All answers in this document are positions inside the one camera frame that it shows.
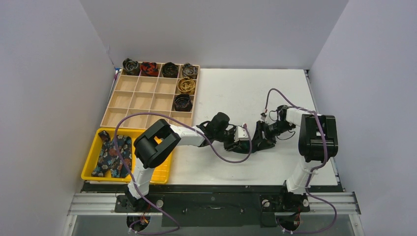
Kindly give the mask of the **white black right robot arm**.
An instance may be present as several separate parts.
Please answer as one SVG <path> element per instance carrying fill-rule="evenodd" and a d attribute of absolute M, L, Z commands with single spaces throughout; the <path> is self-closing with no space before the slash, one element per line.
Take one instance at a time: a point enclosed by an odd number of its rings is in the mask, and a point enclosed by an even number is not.
<path fill-rule="evenodd" d="M 279 106 L 276 113 L 274 123 L 256 123 L 252 150 L 272 148 L 278 136 L 299 128 L 298 151 L 302 158 L 284 182 L 285 189 L 278 195 L 277 203 L 285 211 L 304 209 L 308 207 L 306 191 L 313 176 L 338 152 L 336 120 L 334 116 L 287 105 Z"/>

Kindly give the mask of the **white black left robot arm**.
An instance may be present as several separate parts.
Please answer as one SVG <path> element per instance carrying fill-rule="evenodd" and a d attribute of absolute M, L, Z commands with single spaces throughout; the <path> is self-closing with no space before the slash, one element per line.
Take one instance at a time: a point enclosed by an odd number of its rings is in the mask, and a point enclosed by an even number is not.
<path fill-rule="evenodd" d="M 133 143 L 136 158 L 132 179 L 125 193 L 127 204 L 134 211 L 146 207 L 150 180 L 156 167 L 161 165 L 177 146 L 206 147 L 213 142 L 223 143 L 226 151 L 252 154 L 256 148 L 252 143 L 247 126 L 235 126 L 229 123 L 230 118 L 222 112 L 212 120 L 196 126 L 187 126 L 181 122 L 172 125 L 167 122 L 168 116 L 160 119 L 146 129 Z"/>

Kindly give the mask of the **green navy striped tie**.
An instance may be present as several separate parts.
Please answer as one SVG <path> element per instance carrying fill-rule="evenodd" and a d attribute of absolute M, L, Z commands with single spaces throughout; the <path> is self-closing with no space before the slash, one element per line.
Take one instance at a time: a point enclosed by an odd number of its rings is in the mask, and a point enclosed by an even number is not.
<path fill-rule="evenodd" d="M 257 146 L 254 145 L 252 141 L 238 141 L 233 143 L 230 151 L 240 154 L 255 153 L 257 151 Z"/>

